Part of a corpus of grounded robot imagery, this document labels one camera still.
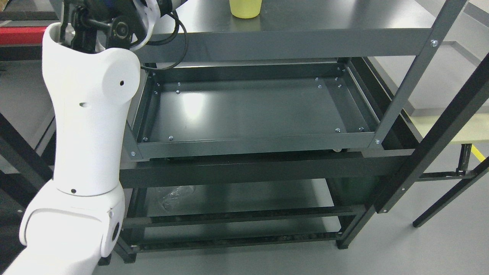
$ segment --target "metal shelf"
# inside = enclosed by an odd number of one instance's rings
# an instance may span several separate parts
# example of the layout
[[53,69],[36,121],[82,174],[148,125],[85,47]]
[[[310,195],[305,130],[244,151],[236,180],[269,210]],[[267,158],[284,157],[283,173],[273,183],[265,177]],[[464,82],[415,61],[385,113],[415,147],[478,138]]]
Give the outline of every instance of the metal shelf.
[[[228,0],[188,1],[178,12],[188,62],[418,55],[435,21],[415,0],[267,0],[248,20],[233,17]],[[173,25],[165,17],[156,31],[171,33]],[[182,45],[145,46],[137,55],[172,62]]]
[[330,62],[157,74],[142,158],[368,147],[378,118],[352,70]]

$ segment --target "black metal leg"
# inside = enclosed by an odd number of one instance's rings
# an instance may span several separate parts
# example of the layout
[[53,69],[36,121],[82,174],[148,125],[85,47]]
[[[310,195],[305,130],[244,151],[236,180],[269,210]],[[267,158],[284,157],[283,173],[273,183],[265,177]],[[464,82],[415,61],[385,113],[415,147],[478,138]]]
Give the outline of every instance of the black metal leg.
[[0,171],[0,188],[24,208],[29,205],[29,202],[32,201],[37,193],[34,187],[30,191],[26,190],[18,181],[4,174],[2,171]]
[[418,228],[425,224],[429,219],[440,212],[445,206],[452,202],[456,197],[462,194],[467,188],[483,177],[489,169],[489,159],[485,159],[479,164],[474,172],[477,176],[472,179],[464,179],[459,181],[454,187],[452,187],[445,195],[443,195],[435,204],[433,204],[428,210],[426,210],[419,218],[413,222],[413,226]]
[[460,149],[459,165],[457,167],[457,175],[465,175],[468,169],[468,161],[470,160],[470,151],[472,149],[472,143],[462,144]]
[[355,239],[360,230],[367,224],[374,214],[375,208],[374,206],[370,206],[363,215],[358,216],[358,219],[354,219],[350,225],[351,230],[346,231],[343,234],[343,239],[336,241],[338,249],[347,249],[353,239]]
[[41,189],[53,176],[49,166],[2,114],[0,114],[0,155],[36,189]]
[[489,54],[428,132],[413,154],[384,185],[374,205],[385,213],[441,153],[468,120],[489,98]]
[[110,254],[108,257],[102,257],[100,260],[98,260],[98,265],[99,266],[106,266],[111,264],[111,259],[112,259],[112,254]]
[[125,264],[132,264],[136,262],[136,254],[132,252],[132,249],[126,244],[121,236],[119,236],[119,239],[117,239],[114,251],[122,258]]

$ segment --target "bolt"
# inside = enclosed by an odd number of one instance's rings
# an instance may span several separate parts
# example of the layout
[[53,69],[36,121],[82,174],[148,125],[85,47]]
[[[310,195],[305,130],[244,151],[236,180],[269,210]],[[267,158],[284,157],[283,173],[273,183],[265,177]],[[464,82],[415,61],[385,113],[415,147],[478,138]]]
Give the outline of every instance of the bolt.
[[117,23],[117,25],[115,26],[115,34],[118,38],[120,39],[124,39],[127,37],[128,35],[128,29],[129,27],[127,26],[126,23],[124,22],[119,22]]

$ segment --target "yellow tape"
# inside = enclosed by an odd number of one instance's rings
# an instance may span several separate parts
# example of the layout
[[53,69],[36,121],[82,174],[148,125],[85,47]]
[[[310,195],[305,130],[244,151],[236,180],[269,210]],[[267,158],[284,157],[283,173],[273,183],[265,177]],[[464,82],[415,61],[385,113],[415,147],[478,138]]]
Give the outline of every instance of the yellow tape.
[[483,162],[486,159],[486,157],[482,155],[481,151],[479,151],[479,149],[477,149],[477,147],[475,147],[474,145],[472,145],[472,149],[470,151],[480,162]]

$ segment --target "yellow cup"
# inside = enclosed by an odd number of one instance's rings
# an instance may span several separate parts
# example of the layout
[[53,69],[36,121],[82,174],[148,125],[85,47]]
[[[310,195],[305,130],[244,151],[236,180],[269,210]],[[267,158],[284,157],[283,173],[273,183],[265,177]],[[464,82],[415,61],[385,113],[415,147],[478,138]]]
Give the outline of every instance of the yellow cup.
[[229,0],[229,5],[234,16],[248,19],[260,14],[262,0]]

